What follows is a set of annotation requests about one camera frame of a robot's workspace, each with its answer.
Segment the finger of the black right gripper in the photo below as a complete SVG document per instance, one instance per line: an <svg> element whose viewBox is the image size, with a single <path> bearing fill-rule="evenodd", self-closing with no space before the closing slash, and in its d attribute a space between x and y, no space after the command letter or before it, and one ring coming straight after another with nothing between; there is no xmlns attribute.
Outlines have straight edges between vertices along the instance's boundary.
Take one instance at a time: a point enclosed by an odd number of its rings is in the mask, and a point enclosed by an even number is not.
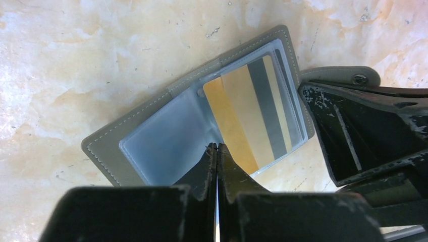
<svg viewBox="0 0 428 242"><path fill-rule="evenodd" d="M299 94L331 179L380 226L427 227L427 89L308 81Z"/></svg>

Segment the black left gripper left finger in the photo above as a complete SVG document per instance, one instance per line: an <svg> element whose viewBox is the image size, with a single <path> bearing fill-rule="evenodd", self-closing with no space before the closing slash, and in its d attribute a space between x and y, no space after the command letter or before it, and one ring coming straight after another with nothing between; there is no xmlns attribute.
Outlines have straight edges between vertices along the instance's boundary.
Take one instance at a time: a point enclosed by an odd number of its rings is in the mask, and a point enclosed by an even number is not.
<svg viewBox="0 0 428 242"><path fill-rule="evenodd" d="M41 241L214 241L217 146L171 186L76 187Z"/></svg>

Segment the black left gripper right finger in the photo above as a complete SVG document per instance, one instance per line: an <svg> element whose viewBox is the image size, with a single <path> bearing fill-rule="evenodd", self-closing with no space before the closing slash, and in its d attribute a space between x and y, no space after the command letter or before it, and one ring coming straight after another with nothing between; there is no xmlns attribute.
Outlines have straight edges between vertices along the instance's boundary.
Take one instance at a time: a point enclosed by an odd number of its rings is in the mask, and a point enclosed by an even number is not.
<svg viewBox="0 0 428 242"><path fill-rule="evenodd" d="M365 199L355 193L274 193L217 151L221 241L383 241Z"/></svg>

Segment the grey leather card holder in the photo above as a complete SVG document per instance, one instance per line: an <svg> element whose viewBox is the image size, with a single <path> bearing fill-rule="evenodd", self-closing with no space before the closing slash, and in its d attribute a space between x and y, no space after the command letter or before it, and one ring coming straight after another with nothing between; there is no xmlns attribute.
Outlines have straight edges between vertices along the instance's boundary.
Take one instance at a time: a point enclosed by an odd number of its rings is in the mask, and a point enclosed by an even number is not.
<svg viewBox="0 0 428 242"><path fill-rule="evenodd" d="M300 148L314 136L313 121L298 87L311 78L378 86L379 74L365 66L300 71L288 28L276 26L182 76L159 95L85 138L82 150L114 186L170 186L201 159L210 143L224 143L203 86L221 74L270 55L292 98ZM281 159L260 169L261 172Z"/></svg>

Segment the gold credit card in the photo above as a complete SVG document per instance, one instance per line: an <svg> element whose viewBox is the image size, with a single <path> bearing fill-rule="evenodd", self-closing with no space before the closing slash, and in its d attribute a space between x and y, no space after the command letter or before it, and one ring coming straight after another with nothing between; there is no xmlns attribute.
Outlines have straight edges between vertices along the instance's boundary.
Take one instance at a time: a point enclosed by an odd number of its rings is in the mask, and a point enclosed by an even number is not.
<svg viewBox="0 0 428 242"><path fill-rule="evenodd" d="M300 145L292 98L270 55L208 81L203 91L235 162L253 174Z"/></svg>

